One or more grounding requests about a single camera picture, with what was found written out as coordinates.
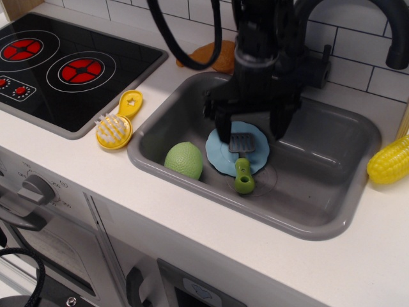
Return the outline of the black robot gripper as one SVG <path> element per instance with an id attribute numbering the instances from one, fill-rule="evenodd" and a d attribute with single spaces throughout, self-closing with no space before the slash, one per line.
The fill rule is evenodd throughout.
<path id="1" fill-rule="evenodd" d="M 231 118 L 234 114 L 270 111 L 270 130 L 281 139 L 300 107 L 297 81 L 285 79 L 276 71 L 279 57 L 256 58 L 235 53 L 235 69 L 230 80 L 208 91 L 204 99 L 204 115 L 215 119 L 219 139 L 229 143 Z"/>

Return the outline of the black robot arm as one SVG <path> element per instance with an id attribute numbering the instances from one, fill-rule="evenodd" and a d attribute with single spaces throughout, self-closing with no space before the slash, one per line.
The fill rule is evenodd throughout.
<path id="1" fill-rule="evenodd" d="M 228 143 L 234 114 L 270 113 L 275 139 L 285 135 L 301 105 L 304 82 L 296 71 L 308 51 L 300 42 L 301 22 L 292 1 L 233 1 L 238 28 L 230 80 L 205 96 L 204 116 Z"/>

